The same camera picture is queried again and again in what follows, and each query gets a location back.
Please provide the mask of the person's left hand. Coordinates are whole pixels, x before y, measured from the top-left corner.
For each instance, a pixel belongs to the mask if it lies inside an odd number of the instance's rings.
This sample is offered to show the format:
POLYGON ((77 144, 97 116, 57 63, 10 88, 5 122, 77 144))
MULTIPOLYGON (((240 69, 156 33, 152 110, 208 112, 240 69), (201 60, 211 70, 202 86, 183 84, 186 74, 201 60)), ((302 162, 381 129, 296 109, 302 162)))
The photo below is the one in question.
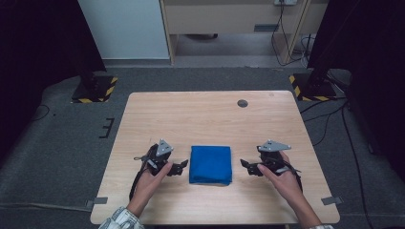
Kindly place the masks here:
POLYGON ((172 162, 166 163, 155 176, 150 172, 144 172, 140 176, 139 182, 136 186, 133 202, 146 205, 162 183, 163 179, 170 172, 172 165, 172 162))

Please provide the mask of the person's right hand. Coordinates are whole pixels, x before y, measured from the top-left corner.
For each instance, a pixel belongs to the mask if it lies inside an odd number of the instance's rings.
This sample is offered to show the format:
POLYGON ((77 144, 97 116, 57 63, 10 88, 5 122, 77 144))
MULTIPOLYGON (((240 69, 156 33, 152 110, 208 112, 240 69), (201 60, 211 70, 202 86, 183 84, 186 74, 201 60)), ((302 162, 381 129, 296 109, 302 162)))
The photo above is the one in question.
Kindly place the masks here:
POLYGON ((291 171, 276 176, 266 166, 259 164, 259 171, 273 184, 278 193, 288 202, 298 202, 304 198, 296 176, 291 171))

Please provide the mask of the black stand base yellow stripes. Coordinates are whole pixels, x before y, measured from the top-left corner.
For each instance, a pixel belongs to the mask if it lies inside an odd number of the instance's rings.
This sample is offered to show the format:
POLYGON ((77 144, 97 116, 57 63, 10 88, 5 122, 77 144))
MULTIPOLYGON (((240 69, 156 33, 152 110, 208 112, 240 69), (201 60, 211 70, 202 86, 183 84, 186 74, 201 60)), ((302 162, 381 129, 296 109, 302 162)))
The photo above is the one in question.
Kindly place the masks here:
POLYGON ((327 101, 336 98, 336 92, 328 80, 313 78, 310 73, 294 73, 288 79, 299 101, 327 101))
POLYGON ((89 84, 81 81, 72 95, 72 102, 106 102, 110 98, 116 84, 117 77, 110 75, 95 76, 89 84))

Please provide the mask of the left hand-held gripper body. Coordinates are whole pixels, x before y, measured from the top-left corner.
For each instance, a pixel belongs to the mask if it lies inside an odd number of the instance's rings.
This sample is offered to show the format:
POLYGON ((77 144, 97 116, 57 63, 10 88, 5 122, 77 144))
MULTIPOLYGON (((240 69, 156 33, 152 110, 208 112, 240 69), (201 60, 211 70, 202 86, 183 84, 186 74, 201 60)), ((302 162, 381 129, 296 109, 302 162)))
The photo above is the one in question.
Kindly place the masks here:
POLYGON ((153 176, 157 175, 162 167, 168 162, 168 158, 173 150, 174 148, 172 146, 170 146, 164 139, 161 139, 159 143, 152 145, 144 156, 135 157, 135 160, 140 159, 142 161, 137 176, 141 176, 145 170, 149 170, 153 176))

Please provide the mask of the black curtain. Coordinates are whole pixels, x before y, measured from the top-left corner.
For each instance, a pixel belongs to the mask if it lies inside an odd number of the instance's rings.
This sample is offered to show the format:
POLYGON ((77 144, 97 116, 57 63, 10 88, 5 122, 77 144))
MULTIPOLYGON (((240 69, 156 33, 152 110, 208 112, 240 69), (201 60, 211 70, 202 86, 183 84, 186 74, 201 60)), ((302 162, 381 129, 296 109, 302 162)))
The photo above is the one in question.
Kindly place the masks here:
POLYGON ((104 69, 78 0, 0 0, 0 163, 47 87, 104 69))
POLYGON ((352 74, 358 119, 405 182, 405 0, 329 0, 309 66, 352 74))

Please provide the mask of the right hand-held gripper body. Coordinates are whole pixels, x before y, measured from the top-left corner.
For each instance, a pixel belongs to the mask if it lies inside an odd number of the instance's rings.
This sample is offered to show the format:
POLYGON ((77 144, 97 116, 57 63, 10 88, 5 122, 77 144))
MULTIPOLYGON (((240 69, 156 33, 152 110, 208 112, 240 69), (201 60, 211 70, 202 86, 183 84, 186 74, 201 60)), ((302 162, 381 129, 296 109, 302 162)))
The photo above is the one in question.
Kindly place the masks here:
POLYGON ((271 139, 257 147, 262 163, 275 175, 281 175, 288 170, 287 163, 283 160, 280 152, 290 149, 289 145, 271 139))

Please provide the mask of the light wooden desk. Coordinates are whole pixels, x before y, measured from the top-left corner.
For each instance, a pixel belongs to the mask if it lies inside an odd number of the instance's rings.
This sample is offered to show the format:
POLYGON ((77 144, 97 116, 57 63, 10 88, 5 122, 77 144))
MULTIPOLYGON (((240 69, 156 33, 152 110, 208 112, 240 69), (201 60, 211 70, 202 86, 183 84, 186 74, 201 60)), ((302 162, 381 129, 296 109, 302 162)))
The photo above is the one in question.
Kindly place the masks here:
POLYGON ((316 34, 330 0, 298 0, 274 6, 274 0, 160 0, 170 59, 181 34, 271 32, 281 62, 292 60, 304 34, 316 34))

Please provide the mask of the white cabinet panel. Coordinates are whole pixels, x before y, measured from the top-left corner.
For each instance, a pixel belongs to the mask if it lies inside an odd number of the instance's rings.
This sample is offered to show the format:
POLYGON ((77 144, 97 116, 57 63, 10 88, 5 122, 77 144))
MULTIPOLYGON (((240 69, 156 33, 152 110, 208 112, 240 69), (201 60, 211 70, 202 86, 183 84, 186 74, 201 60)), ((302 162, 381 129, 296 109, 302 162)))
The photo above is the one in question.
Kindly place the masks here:
POLYGON ((78 0, 105 60, 168 60, 160 0, 78 0))

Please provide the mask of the blue cloth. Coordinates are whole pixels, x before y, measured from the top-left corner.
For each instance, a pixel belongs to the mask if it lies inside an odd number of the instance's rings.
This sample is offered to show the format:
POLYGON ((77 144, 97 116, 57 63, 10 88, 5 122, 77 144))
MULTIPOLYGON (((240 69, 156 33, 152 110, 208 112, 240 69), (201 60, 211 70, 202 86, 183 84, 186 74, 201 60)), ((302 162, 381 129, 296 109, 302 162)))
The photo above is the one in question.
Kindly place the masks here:
POLYGON ((192 146, 189 182, 229 185, 232 182, 229 146, 192 146))

